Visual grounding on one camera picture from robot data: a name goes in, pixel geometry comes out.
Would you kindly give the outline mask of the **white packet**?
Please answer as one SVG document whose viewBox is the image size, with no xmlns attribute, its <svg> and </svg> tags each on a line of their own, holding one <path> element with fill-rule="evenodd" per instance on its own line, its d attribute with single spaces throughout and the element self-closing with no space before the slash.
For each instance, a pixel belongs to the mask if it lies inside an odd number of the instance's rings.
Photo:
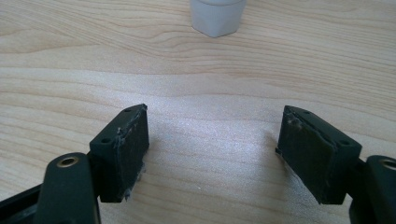
<svg viewBox="0 0 396 224">
<path fill-rule="evenodd" d="M 235 33 L 247 0 L 190 0 L 191 26 L 210 37 Z"/>
</svg>

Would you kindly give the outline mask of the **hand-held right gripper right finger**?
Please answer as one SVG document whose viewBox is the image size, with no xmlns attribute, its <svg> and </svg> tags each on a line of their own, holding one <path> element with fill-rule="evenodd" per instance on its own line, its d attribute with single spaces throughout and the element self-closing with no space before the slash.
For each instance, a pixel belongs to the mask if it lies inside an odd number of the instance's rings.
<svg viewBox="0 0 396 224">
<path fill-rule="evenodd" d="M 276 153 L 319 203 L 341 204 L 347 172 L 358 162 L 361 144 L 314 113 L 287 105 Z"/>
</svg>

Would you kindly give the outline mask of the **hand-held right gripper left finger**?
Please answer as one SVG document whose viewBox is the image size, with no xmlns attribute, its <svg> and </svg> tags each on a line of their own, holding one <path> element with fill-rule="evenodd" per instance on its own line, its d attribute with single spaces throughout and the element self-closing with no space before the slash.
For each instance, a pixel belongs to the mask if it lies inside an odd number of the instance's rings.
<svg viewBox="0 0 396 224">
<path fill-rule="evenodd" d="M 148 107 L 122 109 L 90 142 L 89 158 L 95 193 L 102 203 L 127 199 L 149 149 Z"/>
</svg>

